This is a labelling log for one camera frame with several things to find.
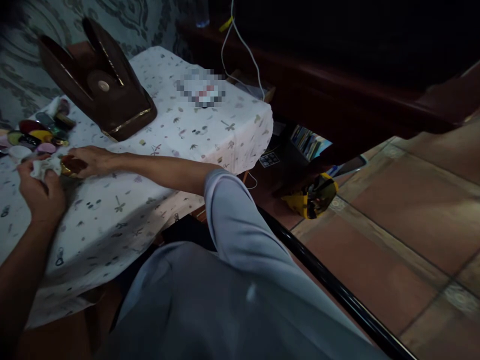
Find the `patterned wallpaper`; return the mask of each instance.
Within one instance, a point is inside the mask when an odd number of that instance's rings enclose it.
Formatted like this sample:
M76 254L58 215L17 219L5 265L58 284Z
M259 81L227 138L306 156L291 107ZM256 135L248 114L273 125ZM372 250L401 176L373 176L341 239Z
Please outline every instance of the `patterned wallpaper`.
M189 60L175 22L187 16L189 0L24 0L24 21L0 34L0 128L15 125L62 92L42 68L37 36L62 46L85 41L88 16L118 41L130 59L161 45Z

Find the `brown leather bag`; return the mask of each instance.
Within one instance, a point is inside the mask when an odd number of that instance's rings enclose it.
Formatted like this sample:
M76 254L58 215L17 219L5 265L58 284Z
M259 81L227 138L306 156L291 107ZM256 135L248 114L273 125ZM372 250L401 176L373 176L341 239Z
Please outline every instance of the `brown leather bag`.
M67 47L38 38L43 67L58 87L101 131L117 141L128 139L157 116L115 39L90 18L82 21L89 40Z

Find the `black railing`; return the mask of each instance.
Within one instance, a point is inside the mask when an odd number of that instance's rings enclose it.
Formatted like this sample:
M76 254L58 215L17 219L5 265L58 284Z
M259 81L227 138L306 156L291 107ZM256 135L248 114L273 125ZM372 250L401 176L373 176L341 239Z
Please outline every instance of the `black railing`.
M311 272L388 357L392 360L417 360L405 345L403 345L310 250L268 212L259 206L257 206L257 208L275 236L295 255L308 271Z

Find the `white cloth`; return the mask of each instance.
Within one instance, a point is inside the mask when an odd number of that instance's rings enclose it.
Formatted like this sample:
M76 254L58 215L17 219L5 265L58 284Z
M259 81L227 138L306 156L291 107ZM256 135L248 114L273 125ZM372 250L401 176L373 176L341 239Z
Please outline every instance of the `white cloth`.
M138 54L130 63L155 102L156 119L126 141L113 143L73 106L69 115L77 122L69 139L73 147L95 145L118 153L181 157L220 164L234 174L253 168L273 130L268 104L225 82L226 96L220 106L194 108L174 84L197 65L160 46ZM204 204L201 196L158 186L133 173L66 180L70 206L53 241L28 320L30 328L87 307L78 295L115 278L160 230ZM0 263L30 221L19 182L12 161L1 159Z
M33 170L31 171L30 176L45 183L47 170L53 170L57 175L62 173L62 166L60 163L60 158L57 156L52 156L45 160L35 160L33 162Z

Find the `forearm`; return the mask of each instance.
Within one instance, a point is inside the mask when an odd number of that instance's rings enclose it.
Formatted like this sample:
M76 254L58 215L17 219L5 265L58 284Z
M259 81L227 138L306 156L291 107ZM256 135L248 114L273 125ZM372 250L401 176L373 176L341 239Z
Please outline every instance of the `forearm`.
M160 186L203 196L205 178L220 166L168 156L119 154L115 170L142 175Z
M56 226L54 221L31 223L0 266L0 353L7 357L28 320Z

